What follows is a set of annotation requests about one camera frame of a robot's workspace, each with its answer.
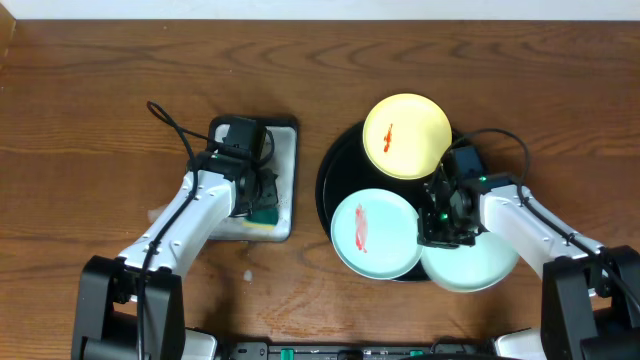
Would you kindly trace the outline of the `mint plate with small stain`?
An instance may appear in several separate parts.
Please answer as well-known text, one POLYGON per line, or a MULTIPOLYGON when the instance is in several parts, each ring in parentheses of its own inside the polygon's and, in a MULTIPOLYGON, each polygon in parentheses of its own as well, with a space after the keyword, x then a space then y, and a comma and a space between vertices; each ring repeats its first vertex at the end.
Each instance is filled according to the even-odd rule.
POLYGON ((475 245, 471 247, 425 247, 421 265, 438 286, 452 292, 470 293, 499 283, 511 273, 519 258, 505 240, 484 232, 475 238, 475 245))

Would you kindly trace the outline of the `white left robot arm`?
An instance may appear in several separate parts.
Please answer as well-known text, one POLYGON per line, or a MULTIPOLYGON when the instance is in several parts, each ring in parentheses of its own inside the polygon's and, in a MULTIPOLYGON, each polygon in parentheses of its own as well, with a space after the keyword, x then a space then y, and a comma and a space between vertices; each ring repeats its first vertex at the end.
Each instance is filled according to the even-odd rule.
POLYGON ((226 218, 277 203, 276 174, 202 152, 156 222, 114 259, 92 257, 78 289, 74 359, 212 359, 218 342, 186 327, 183 280, 226 218))

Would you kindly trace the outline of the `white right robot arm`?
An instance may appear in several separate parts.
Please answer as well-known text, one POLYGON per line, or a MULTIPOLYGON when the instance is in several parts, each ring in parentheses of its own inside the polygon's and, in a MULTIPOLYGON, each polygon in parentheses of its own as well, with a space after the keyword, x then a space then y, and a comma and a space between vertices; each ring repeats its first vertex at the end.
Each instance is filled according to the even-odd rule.
POLYGON ((639 254, 572 229, 507 174, 439 185, 418 211, 418 242, 473 250, 494 235, 542 280, 541 323, 498 337, 497 359, 636 359, 639 254))

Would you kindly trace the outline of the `green scrubbing sponge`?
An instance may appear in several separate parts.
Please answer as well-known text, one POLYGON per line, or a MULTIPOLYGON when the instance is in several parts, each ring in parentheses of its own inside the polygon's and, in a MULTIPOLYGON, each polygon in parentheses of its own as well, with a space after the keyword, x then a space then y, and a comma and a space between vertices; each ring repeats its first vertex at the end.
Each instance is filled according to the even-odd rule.
POLYGON ((244 218, 243 224, 250 228, 272 229, 277 225, 278 221, 278 209, 267 208, 250 213, 244 218))

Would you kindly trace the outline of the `mint plate with long stain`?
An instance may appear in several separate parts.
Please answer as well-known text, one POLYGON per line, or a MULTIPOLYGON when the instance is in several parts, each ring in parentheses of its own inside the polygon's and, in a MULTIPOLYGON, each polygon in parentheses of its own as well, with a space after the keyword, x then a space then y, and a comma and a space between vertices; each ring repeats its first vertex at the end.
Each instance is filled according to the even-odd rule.
POLYGON ((361 276, 391 280, 419 262, 418 214, 400 195, 369 188, 347 196, 330 224, 330 239, 341 261, 361 276))

